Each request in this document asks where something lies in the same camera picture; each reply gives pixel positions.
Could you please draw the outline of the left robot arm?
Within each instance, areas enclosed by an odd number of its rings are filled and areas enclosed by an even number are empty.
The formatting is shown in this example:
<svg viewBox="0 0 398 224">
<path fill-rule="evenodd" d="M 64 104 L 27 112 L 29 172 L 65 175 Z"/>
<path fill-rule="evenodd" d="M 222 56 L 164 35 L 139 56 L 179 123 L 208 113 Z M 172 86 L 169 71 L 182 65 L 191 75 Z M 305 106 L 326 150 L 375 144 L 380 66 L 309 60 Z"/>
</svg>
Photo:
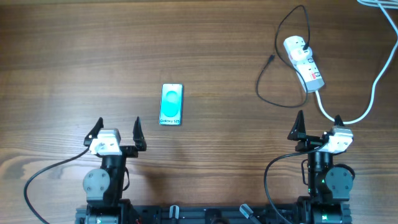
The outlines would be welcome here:
<svg viewBox="0 0 398 224">
<path fill-rule="evenodd" d="M 86 135 L 83 145 L 91 154 L 101 158 L 101 166 L 89 171 L 83 179 L 87 206 L 76 212 L 76 223 L 142 222 L 131 201 L 122 198 L 123 192 L 129 187 L 129 184 L 124 183 L 124 176 L 129 174 L 126 160 L 137 158 L 140 151 L 147 149 L 140 118 L 134 122 L 132 136 L 134 145 L 120 145 L 119 130 L 106 129 L 103 118 L 99 118 Z"/>
</svg>

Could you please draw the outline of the Samsung Galaxy smartphone cyan screen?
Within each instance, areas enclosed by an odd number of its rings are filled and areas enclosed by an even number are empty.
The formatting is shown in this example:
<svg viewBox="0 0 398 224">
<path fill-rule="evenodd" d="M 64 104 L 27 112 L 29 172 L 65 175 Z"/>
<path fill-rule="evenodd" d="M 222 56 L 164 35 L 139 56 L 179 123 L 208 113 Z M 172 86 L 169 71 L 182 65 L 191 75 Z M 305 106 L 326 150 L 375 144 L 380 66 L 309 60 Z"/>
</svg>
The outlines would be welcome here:
<svg viewBox="0 0 398 224">
<path fill-rule="evenodd" d="M 162 85 L 159 124 L 180 126 L 182 122 L 183 85 L 165 83 Z"/>
</svg>

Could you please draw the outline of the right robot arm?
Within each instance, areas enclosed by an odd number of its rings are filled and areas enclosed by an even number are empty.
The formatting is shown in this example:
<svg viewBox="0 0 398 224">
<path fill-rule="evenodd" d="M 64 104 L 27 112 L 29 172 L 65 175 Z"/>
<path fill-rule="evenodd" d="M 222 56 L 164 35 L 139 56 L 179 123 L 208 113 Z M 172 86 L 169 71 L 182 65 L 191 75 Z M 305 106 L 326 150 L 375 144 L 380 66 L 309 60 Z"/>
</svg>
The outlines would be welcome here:
<svg viewBox="0 0 398 224">
<path fill-rule="evenodd" d="M 308 187 L 309 196 L 298 198 L 292 221 L 352 223 L 347 202 L 350 199 L 355 173 L 350 166 L 333 163 L 333 157 L 346 152 L 353 142 L 352 131 L 343 124 L 340 116 L 336 116 L 332 128 L 322 136 L 308 135 L 303 111 L 300 110 L 287 139 L 297 142 L 297 152 L 308 154 L 308 175 L 303 181 Z"/>
</svg>

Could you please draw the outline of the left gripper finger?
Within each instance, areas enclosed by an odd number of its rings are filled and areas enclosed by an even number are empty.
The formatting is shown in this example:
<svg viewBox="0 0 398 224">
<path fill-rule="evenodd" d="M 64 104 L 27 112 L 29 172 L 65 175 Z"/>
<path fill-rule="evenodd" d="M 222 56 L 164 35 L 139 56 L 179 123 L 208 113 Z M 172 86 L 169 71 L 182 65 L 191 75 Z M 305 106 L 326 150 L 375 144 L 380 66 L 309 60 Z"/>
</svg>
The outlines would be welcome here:
<svg viewBox="0 0 398 224">
<path fill-rule="evenodd" d="M 103 124 L 103 118 L 99 117 L 99 119 L 97 120 L 96 124 L 94 125 L 94 127 L 91 129 L 91 131 L 86 135 L 86 137 L 84 138 L 83 141 L 83 145 L 84 146 L 90 146 L 90 144 L 92 143 L 92 141 L 94 139 L 97 138 L 99 131 L 104 128 L 104 124 Z"/>
<path fill-rule="evenodd" d="M 135 143 L 135 147 L 137 148 L 137 151 L 146 151 L 147 143 L 144 138 L 144 134 L 142 132 L 140 117 L 136 118 L 132 134 L 133 134 L 133 141 Z"/>
</svg>

